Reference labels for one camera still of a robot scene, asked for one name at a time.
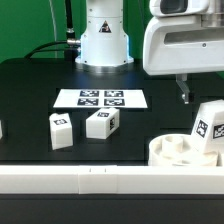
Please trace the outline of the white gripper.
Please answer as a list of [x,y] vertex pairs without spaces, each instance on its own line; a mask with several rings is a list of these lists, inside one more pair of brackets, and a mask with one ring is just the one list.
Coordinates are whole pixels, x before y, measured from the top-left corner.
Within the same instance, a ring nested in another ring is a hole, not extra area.
[[224,28],[204,28],[195,16],[152,18],[144,35],[143,68],[149,75],[176,75],[189,103],[187,75],[224,71]]

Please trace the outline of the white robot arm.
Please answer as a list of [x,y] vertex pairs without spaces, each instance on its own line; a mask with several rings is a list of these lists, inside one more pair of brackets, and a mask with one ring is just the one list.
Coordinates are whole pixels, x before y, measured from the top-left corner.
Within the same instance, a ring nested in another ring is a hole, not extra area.
[[[79,66],[104,73],[132,63],[123,0],[86,0],[86,8]],[[174,74],[189,102],[189,73],[224,71],[224,0],[149,0],[149,9],[143,68],[149,75]]]

